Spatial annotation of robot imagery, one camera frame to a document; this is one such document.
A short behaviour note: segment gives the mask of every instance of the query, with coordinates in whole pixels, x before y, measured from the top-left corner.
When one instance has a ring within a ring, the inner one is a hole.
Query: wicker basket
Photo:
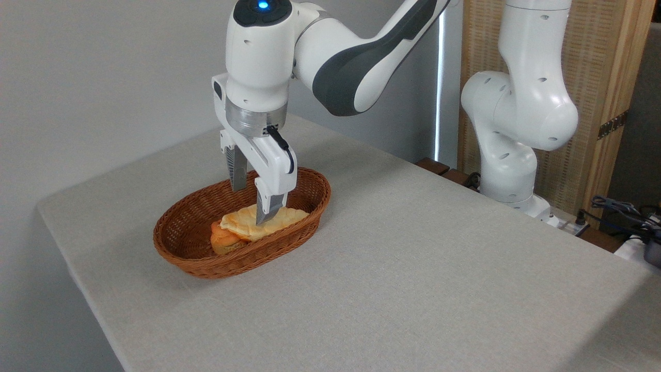
[[[229,180],[207,186],[173,205],[154,227],[156,250],[173,265],[201,278],[238,275],[299,247],[317,231],[319,219],[331,197],[326,178],[312,169],[299,168],[296,188],[287,206],[310,213],[271,235],[218,256],[211,247],[211,223],[223,215],[255,204],[257,173],[248,173],[245,189],[232,192]]]

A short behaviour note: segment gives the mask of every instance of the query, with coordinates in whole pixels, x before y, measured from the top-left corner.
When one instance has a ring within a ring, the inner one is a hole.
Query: table
[[[126,371],[659,371],[661,278],[290,115],[332,199],[304,245],[191,277],[157,219],[227,179],[217,131],[38,205]]]

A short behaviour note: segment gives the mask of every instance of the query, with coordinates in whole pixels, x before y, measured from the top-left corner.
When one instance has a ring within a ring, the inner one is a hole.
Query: white wall
[[[317,3],[368,37],[401,0]],[[219,125],[210,77],[224,69],[232,6],[0,3],[0,371],[120,370],[35,206]],[[290,111],[410,161],[430,156],[435,47],[432,31],[364,115],[334,118],[296,83]]]

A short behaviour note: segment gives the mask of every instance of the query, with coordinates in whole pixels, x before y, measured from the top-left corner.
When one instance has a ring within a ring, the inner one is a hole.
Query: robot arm
[[[498,48],[510,74],[476,73],[461,104],[480,147],[482,194],[543,221],[549,204],[533,195],[533,148],[564,146],[578,111],[564,86],[561,51],[571,0],[507,0]]]
[[[257,223],[286,205],[294,151],[280,136],[289,80],[299,78],[336,116],[368,110],[450,0],[406,0],[373,38],[361,39],[312,3],[239,0],[227,27],[227,73],[213,78],[221,146],[234,190],[255,168]]]

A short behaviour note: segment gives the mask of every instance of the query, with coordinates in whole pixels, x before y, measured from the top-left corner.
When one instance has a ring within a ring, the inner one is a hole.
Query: metal hinge
[[[617,117],[609,120],[607,123],[602,124],[602,126],[599,127],[599,136],[597,139],[601,140],[612,132],[615,132],[620,126],[623,126],[627,122],[627,115],[629,115],[629,110],[617,115]]]

